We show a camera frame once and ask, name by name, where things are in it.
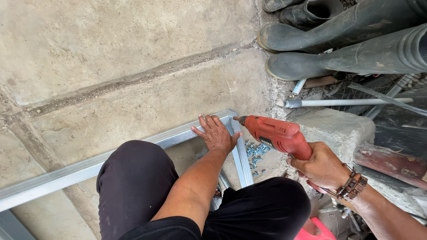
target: pile of screws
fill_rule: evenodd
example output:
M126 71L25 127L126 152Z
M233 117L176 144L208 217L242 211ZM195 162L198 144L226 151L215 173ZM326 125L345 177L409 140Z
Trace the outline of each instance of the pile of screws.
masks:
M269 146L264 145L264 144L259 145L256 149L254 149L254 145L255 145L254 143L250 146L248 146L248 144L249 144L249 140L246 143L246 147L248 148L248 150L246 151L246 153L248 154L248 158L252 157L252 156L255 157L256 155L264 156L264 154L267 151L271 151L271 148Z
M249 144L249 140L246 143L246 147L248 148L248 150L246 151L246 153L248 155L248 158L252 158L252 163L249 164L249 166L250 166L251 170L255 170L255 169L258 168L257 167L257 162L258 161L262 161L263 160L262 156L264 156L267 151L271 151L271 148L268 147L268 146L266 146L266 145L264 145L264 144L261 144L257 148L254 149L255 143L253 143L250 146L248 146L248 144ZM256 171L253 173L252 177L255 177L255 176L258 176L258 173Z

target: rubber boot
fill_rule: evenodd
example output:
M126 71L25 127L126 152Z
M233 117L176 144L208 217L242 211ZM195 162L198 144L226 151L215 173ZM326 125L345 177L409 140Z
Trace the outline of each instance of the rubber boot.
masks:
M339 0L305 0L284 8L279 14L282 23L308 31L344 12Z
M282 80L351 73L427 72L427 23L373 38L327 54L279 53L267 71Z
M282 23L267 24L257 41L271 52L321 53L426 22L426 0L363 0L308 32Z
M302 3L304 0L262 0L266 12L274 12L284 7Z

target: left hand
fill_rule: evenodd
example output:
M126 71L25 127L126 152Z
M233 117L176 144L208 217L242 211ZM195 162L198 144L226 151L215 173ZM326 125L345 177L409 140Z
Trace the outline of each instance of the left hand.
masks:
M215 115L206 115L206 121L199 115L200 126L205 132L191 126L191 130L203 138L208 150L219 149L230 153L237 144L237 139L243 136L243 133L236 132L233 136L225 128L224 124Z

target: wooden bead bracelet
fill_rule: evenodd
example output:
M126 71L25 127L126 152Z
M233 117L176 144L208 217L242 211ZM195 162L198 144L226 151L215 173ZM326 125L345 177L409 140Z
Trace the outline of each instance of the wooden bead bracelet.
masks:
M336 193L333 193L329 189L323 188L328 193L334 195L337 199L345 199L347 201L355 199L365 189L368 179L363 177L362 174L356 172L356 168L352 169L347 164L342 164L351 170L351 174L344 186L340 187Z

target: boot sole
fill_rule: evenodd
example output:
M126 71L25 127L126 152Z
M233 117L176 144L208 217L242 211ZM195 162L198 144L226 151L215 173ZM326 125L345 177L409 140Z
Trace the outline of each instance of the boot sole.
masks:
M270 71L270 69L269 69L269 67L268 67L268 59L267 59L267 61L266 61L266 70L267 70L267 72L268 72L271 76L273 76L273 77L275 77L275 78L277 78L277 79L284 80L284 81L297 81L297 80L283 79L283 78L280 78L280 77L278 77L278 76L274 75L273 73L271 73L271 71Z
M264 46L264 44L262 44L261 41L260 41L260 32L261 32L261 29L257 33L257 42L258 42L258 45L260 45L263 49L265 49L265 50L267 50L269 52L272 52L272 53L281 53L281 52L273 51L273 50L267 48L266 46Z

